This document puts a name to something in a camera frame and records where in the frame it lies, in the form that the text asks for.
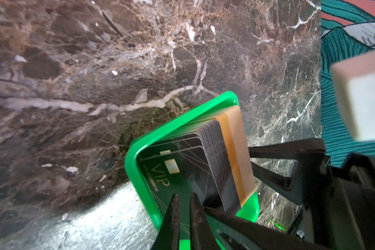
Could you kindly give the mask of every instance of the black mechanism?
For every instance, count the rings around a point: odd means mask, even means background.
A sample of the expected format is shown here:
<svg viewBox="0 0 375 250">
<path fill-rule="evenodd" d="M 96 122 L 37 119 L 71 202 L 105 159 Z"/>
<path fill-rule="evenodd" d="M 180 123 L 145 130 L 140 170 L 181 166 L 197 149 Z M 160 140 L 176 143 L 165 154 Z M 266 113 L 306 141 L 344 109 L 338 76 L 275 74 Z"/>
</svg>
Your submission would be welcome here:
<svg viewBox="0 0 375 250">
<path fill-rule="evenodd" d="M 191 249 L 375 249 L 375 158 L 351 153 L 330 165 L 322 139 L 250 147 L 250 157 L 296 160 L 290 177 L 252 163 L 254 176 L 301 205 L 286 233 L 202 207 L 190 199 Z M 179 196 L 174 195 L 152 249 L 179 249 Z"/>
</svg>

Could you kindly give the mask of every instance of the teal fabric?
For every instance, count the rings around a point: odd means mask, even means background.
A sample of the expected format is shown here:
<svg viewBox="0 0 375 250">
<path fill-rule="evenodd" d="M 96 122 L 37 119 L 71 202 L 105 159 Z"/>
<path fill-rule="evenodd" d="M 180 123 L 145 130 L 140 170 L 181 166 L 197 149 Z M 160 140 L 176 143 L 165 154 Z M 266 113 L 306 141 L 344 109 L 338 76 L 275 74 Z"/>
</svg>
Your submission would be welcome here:
<svg viewBox="0 0 375 250">
<path fill-rule="evenodd" d="M 375 142 L 353 141 L 337 108 L 330 66 L 341 60 L 366 53 L 372 48 L 350 37 L 343 28 L 337 27 L 322 37 L 321 41 L 321 124 L 331 164 L 341 167 L 347 154 L 357 152 L 375 156 Z"/>
<path fill-rule="evenodd" d="M 321 27 L 325 28 L 325 29 L 333 29 L 333 28 L 336 28 L 336 27 L 341 27 L 342 25 L 338 22 L 335 22 L 335 21 L 331 21 L 331 20 L 326 20 L 326 19 L 321 19 Z"/>
<path fill-rule="evenodd" d="M 322 0 L 322 11 L 332 16 L 346 19 L 350 22 L 375 21 L 375 17 L 359 7 L 340 0 Z"/>
</svg>

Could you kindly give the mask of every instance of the green plastic tray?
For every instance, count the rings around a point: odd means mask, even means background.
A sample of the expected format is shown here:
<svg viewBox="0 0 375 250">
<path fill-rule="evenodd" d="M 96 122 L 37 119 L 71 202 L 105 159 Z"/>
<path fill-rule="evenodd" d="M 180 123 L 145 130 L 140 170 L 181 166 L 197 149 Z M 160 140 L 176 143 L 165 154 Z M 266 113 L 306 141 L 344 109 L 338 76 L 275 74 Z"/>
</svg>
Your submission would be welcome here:
<svg viewBox="0 0 375 250">
<path fill-rule="evenodd" d="M 136 188 L 136 192 L 142 200 L 143 205 L 145 205 L 146 210 L 151 218 L 151 221 L 153 222 L 157 230 L 160 229 L 163 219 L 160 215 L 159 209 L 155 204 L 154 198 L 150 193 L 149 187 L 145 182 L 143 174 L 142 172 L 140 172 L 140 169 L 137 166 L 136 158 L 138 154 L 146 147 L 150 146 L 151 144 L 155 143 L 159 139 L 171 133 L 178 127 L 181 127 L 184 124 L 190 122 L 191 120 L 201 115 L 210 113 L 212 111 L 226 107 L 231 107 L 234 105 L 239 105 L 239 100 L 235 93 L 227 91 L 215 97 L 214 99 L 198 107 L 195 107 L 194 109 L 181 115 L 180 117 L 174 118 L 173 120 L 161 125 L 160 127 L 132 141 L 128 153 L 125 157 L 126 174 L 130 178 L 133 186 Z M 247 200 L 245 205 L 237 213 L 236 216 L 241 217 L 245 220 L 249 220 L 251 222 L 256 222 L 259 213 L 260 206 L 258 203 L 258 196 L 257 193 L 254 193 Z M 180 249 L 190 249 L 190 242 L 188 240 L 182 240 L 180 243 Z"/>
</svg>

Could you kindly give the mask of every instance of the card stack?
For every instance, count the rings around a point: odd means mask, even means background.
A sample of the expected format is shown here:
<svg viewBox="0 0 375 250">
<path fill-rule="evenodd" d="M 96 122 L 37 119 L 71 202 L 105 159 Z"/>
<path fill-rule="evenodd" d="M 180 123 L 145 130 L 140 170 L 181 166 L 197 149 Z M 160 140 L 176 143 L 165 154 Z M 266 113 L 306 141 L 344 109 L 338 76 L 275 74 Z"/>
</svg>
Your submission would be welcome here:
<svg viewBox="0 0 375 250">
<path fill-rule="evenodd" d="M 237 213 L 255 192 L 239 106 L 205 114 L 145 148 L 141 169 L 161 214 L 180 194 L 180 239 L 189 239 L 189 201 Z"/>
</svg>

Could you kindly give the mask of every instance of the brown marble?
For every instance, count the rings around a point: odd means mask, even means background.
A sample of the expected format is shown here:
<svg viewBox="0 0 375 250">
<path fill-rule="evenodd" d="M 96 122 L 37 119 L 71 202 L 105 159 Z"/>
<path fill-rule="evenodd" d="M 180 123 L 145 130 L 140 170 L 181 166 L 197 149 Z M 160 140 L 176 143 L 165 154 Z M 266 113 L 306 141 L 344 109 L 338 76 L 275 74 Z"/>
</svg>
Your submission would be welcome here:
<svg viewBox="0 0 375 250">
<path fill-rule="evenodd" d="M 250 146 L 320 136 L 320 31 L 319 0 L 0 0 L 0 249 L 150 247 L 129 144 L 227 90 Z"/>
</svg>

